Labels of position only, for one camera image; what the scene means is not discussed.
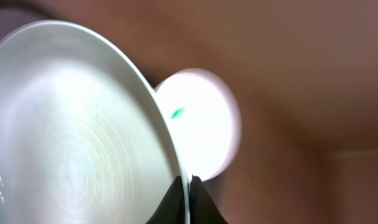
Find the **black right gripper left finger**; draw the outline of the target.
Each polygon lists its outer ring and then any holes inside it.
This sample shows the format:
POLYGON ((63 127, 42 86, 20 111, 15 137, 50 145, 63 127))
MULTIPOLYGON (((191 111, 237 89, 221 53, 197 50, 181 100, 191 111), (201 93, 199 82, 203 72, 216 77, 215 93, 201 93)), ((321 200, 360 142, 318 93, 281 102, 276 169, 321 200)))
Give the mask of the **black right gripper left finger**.
POLYGON ((182 178, 174 178, 162 201, 146 224, 184 224, 185 201, 182 178))

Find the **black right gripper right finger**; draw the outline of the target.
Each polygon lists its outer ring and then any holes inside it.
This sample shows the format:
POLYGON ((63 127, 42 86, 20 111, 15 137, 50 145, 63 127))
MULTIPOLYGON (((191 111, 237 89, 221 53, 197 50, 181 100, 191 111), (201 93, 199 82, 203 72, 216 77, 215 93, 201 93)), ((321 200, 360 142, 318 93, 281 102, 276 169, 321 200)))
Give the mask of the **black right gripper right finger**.
POLYGON ((197 176, 190 182, 189 206, 191 224, 228 224, 197 176))

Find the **white plate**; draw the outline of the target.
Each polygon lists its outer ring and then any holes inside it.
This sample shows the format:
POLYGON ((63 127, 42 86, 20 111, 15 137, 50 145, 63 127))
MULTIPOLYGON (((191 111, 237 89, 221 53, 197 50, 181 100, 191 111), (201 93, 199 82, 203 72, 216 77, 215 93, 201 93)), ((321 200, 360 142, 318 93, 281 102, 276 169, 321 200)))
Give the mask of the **white plate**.
POLYGON ((115 45, 66 21, 0 41, 0 223, 145 223, 180 177, 154 89, 115 45))
POLYGON ((227 84, 200 68, 181 70, 155 87, 179 160, 189 177, 220 175, 235 158, 241 113, 227 84))

